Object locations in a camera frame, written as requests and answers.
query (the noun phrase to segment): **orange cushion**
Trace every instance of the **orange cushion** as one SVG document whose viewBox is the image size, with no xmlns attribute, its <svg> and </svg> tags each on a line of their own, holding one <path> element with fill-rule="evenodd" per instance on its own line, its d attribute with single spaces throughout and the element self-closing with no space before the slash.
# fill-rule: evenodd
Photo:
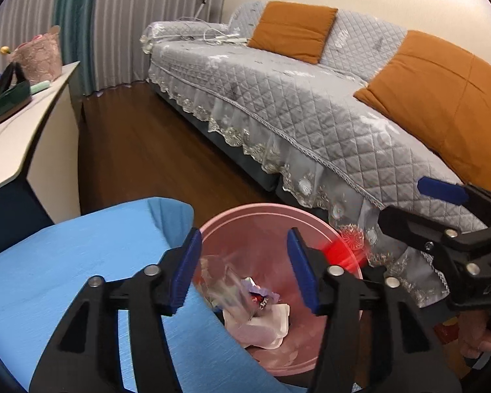
<svg viewBox="0 0 491 393">
<path fill-rule="evenodd" d="M 355 97 L 438 153 L 465 182 L 491 191 L 491 65 L 438 37 L 408 31 Z"/>
<path fill-rule="evenodd" d="M 249 47 L 317 64 L 338 9 L 270 1 Z"/>
</svg>

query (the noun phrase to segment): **sofa armrest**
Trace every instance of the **sofa armrest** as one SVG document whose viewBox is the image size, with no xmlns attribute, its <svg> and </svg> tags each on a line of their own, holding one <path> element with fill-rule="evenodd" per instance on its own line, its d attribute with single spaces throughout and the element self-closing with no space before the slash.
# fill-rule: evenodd
<svg viewBox="0 0 491 393">
<path fill-rule="evenodd" d="M 161 41 L 176 41 L 186 38 L 202 38 L 204 33 L 210 29 L 227 33 L 227 25 L 223 23 L 198 21 L 153 22 L 145 28 L 144 33 L 140 38 L 140 42 L 142 43 L 144 53 L 149 54 L 155 43 Z"/>
</svg>

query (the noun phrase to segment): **trash bin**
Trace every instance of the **trash bin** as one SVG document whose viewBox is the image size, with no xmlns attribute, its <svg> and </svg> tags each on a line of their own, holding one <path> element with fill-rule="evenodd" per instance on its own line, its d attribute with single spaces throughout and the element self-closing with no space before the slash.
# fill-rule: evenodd
<svg viewBox="0 0 491 393">
<path fill-rule="evenodd" d="M 225 211 L 205 223 L 202 256 L 218 255 L 243 279 L 280 294 L 280 302 L 289 304 L 289 332 L 274 350 L 249 347 L 247 351 L 276 377 L 301 374 L 315 367 L 325 317 L 314 316 L 305 307 L 287 255 L 287 232 L 297 227 L 306 244 L 324 249 L 333 241 L 342 241 L 336 231 L 315 216 L 280 204 L 250 204 Z M 360 267 L 351 253 L 351 271 L 362 278 Z M 200 282 L 197 270 L 194 283 Z"/>
</svg>

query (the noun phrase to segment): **silver bolt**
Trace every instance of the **silver bolt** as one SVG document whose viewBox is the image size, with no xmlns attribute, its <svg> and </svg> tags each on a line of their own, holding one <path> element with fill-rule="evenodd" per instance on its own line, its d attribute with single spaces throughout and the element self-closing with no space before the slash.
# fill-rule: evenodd
<svg viewBox="0 0 491 393">
<path fill-rule="evenodd" d="M 147 276 L 155 276 L 160 273 L 160 268 L 157 265 L 149 265 L 144 268 L 144 273 Z"/>
<path fill-rule="evenodd" d="M 480 267 L 475 263 L 467 263 L 465 268 L 473 276 L 480 275 Z"/>
<path fill-rule="evenodd" d="M 92 276 L 87 283 L 90 287 L 96 288 L 103 284 L 103 278 L 101 276 Z"/>
<path fill-rule="evenodd" d="M 398 288 L 400 286 L 400 281 L 396 278 L 389 277 L 389 278 L 385 278 L 385 284 L 389 288 Z"/>
<path fill-rule="evenodd" d="M 340 266 L 329 266 L 327 268 L 327 271 L 331 276 L 342 276 L 343 275 L 343 269 Z"/>
<path fill-rule="evenodd" d="M 446 229 L 444 233 L 450 238 L 456 238 L 458 236 L 458 232 L 455 231 L 454 229 Z"/>
</svg>

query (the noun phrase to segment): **wooden floor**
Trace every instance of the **wooden floor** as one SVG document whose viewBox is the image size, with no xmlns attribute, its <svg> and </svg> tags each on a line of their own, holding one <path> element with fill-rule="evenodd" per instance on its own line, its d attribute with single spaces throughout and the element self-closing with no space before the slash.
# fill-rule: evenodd
<svg viewBox="0 0 491 393">
<path fill-rule="evenodd" d="M 84 101 L 79 146 L 82 213 L 145 197 L 192 205 L 195 226 L 229 208 L 277 201 L 147 83 Z"/>
</svg>

